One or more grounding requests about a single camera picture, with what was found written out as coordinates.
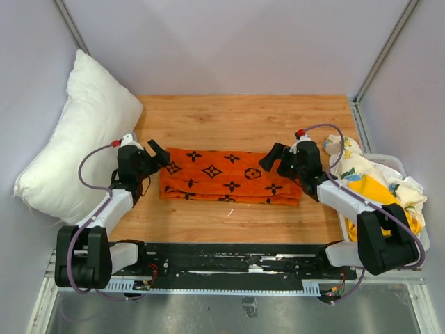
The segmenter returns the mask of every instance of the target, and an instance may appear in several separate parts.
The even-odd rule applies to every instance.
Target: metal floor
[[[70,319],[63,319],[60,304]],[[94,293],[61,292],[47,330],[59,333],[410,334],[420,330],[405,285],[363,284],[334,307],[313,297],[261,296],[256,317],[246,316],[242,296],[150,294],[137,302],[112,302]]]

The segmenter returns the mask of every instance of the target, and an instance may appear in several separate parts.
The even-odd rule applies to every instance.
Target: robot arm
[[[170,163],[170,154],[155,141],[149,146],[156,153],[152,157],[133,134],[118,141],[118,169],[113,172],[107,193],[91,214],[74,226],[63,226],[57,235],[55,281],[59,287],[70,287],[67,274],[67,255],[72,238],[88,221],[74,244],[71,268],[78,287],[103,289],[111,275],[129,267],[135,274],[147,266],[145,245],[142,241],[125,240],[110,247],[108,235],[131,210],[143,194],[142,181]]]
[[[369,203],[384,209],[409,227],[403,208],[371,200],[363,202],[358,199],[361,196],[351,194],[353,191],[345,192],[323,172],[316,143],[307,135],[303,139],[291,148],[275,143],[259,164],[270,171],[275,160],[281,160],[278,175],[298,179],[304,193],[337,210],[357,226],[357,243],[340,241],[324,246],[318,254],[321,266],[326,270],[342,266],[364,267],[378,275],[415,262],[419,252],[413,238],[394,221],[370,207]],[[391,236],[384,237],[382,228],[390,230]]]

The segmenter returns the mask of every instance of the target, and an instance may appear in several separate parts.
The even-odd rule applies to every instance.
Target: red connector
[[[300,139],[301,137],[303,137],[306,134],[306,132],[304,131],[304,129],[299,129],[296,133],[295,133],[295,138]]]
[[[112,141],[112,142],[111,142],[111,145],[112,145],[114,148],[116,148],[117,146],[120,145],[120,141]]]

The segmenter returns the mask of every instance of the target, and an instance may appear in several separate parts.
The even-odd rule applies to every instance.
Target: yellow fabric
[[[381,183],[375,181],[371,176],[365,175],[359,181],[351,182],[348,185],[352,190],[362,194],[364,197],[369,198],[370,200],[375,200],[384,205],[397,203],[401,205],[397,198],[395,198],[392,193],[385,186],[381,185]],[[415,219],[412,218],[410,213],[405,210],[405,215],[410,224],[411,231],[417,234],[422,230],[422,226]],[[346,219],[348,224],[348,235],[351,241],[357,241],[357,228],[352,221]],[[389,231],[383,230],[383,235],[390,235]]]

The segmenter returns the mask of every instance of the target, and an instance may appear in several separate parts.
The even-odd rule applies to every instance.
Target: orange towel
[[[298,205],[301,188],[258,164],[265,153],[168,148],[161,198]]]

